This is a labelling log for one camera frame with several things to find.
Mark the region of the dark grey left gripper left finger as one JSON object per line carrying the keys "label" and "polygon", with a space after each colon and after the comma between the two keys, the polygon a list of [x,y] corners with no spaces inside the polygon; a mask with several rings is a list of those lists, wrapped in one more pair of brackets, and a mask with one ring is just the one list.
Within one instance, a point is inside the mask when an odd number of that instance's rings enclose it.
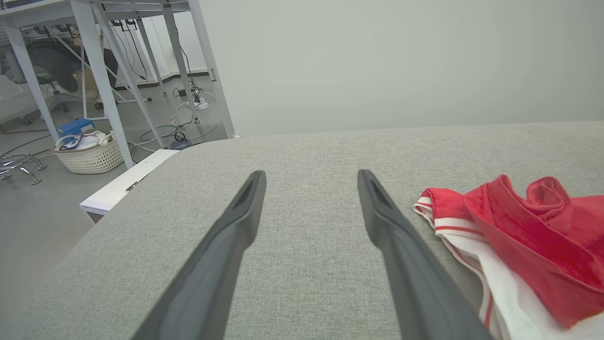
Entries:
{"label": "dark grey left gripper left finger", "polygon": [[134,340],[221,340],[244,252],[260,225],[266,174],[250,173],[162,293]]}

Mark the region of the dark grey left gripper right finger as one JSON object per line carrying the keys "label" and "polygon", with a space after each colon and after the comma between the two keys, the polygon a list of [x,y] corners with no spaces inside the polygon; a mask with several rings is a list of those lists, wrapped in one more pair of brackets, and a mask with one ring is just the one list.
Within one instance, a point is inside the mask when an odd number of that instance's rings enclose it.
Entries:
{"label": "dark grey left gripper right finger", "polygon": [[403,340],[490,340],[490,332],[370,170],[359,170],[365,230],[384,259]]}

